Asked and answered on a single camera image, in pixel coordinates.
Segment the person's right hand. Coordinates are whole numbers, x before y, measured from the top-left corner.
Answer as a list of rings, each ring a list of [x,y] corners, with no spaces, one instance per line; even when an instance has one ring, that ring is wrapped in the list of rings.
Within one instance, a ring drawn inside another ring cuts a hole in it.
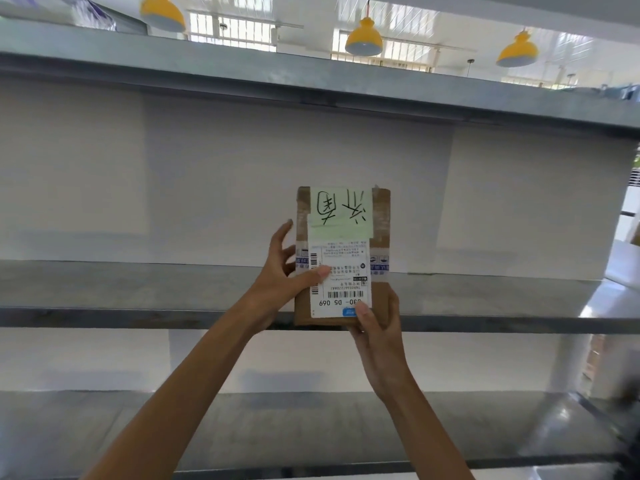
[[[376,335],[363,333],[359,322],[348,328],[366,377],[374,393],[385,405],[392,403],[415,383],[404,352],[399,298],[392,289],[388,297],[388,318],[387,327],[380,325],[380,332]]]

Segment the person's left hand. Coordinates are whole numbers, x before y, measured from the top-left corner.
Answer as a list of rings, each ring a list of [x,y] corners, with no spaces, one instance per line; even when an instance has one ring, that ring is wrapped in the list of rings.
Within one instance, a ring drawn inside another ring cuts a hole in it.
[[[288,219],[273,234],[265,264],[241,299],[247,316],[257,331],[270,327],[281,308],[298,295],[291,292],[291,279],[297,274],[296,266],[282,265],[284,240],[292,227],[293,221]]]

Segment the brown cardboard parcel with labels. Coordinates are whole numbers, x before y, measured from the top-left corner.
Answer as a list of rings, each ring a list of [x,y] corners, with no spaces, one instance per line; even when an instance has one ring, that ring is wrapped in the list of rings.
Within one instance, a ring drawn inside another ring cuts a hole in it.
[[[299,187],[296,273],[329,266],[324,281],[294,299],[296,327],[357,325],[355,306],[389,322],[390,190]]]

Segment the person's left forearm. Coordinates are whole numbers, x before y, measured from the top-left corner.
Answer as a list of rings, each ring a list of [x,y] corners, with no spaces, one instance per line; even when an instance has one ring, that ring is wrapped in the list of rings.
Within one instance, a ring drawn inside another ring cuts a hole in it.
[[[172,480],[244,348],[281,307],[264,293],[242,297],[202,336],[81,480]]]

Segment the person's right forearm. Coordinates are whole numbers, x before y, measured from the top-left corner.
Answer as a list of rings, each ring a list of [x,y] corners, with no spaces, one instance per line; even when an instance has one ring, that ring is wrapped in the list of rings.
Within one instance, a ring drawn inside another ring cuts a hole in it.
[[[475,480],[408,368],[391,375],[383,402],[418,480]]]

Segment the grey metal shelving rack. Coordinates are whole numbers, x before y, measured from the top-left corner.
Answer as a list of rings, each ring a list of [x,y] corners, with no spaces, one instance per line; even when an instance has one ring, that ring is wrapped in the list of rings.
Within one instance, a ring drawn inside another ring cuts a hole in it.
[[[390,192],[383,285],[480,478],[606,476],[578,393],[640,290],[604,277],[640,104],[0,19],[0,477],[71,480],[257,277],[302,186]]]

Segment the yellow pendant lamp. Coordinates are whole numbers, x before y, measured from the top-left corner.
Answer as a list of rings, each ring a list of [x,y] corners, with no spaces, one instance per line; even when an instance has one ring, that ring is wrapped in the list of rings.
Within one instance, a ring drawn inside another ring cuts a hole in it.
[[[365,17],[359,26],[349,35],[345,43],[345,50],[348,54],[357,57],[377,57],[383,51],[383,39],[380,32],[375,27],[374,20],[370,17],[371,1],[368,0],[365,6]]]
[[[139,14],[144,23],[161,31],[183,33],[186,29],[182,12],[171,0],[142,0]]]
[[[531,41],[530,31],[523,29],[514,37],[514,42],[501,51],[495,63],[503,68],[518,68],[534,64],[538,56],[539,49]]]

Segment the barred window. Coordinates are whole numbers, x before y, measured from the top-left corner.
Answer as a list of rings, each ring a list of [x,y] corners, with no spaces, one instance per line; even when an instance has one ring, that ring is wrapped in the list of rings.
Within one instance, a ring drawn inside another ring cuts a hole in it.
[[[427,45],[383,38],[382,52],[379,55],[366,57],[347,52],[348,36],[348,31],[334,30],[331,60],[414,72],[429,73],[433,71],[429,62],[431,56],[435,54],[435,50]]]
[[[276,26],[262,20],[189,12],[187,39],[232,48],[276,52]]]

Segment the clear plastic wrapped package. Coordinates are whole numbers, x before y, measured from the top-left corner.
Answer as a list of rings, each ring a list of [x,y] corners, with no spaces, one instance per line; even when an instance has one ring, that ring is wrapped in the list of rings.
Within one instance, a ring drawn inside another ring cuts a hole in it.
[[[76,27],[116,31],[116,21],[91,0],[60,0],[71,11],[71,24]]]

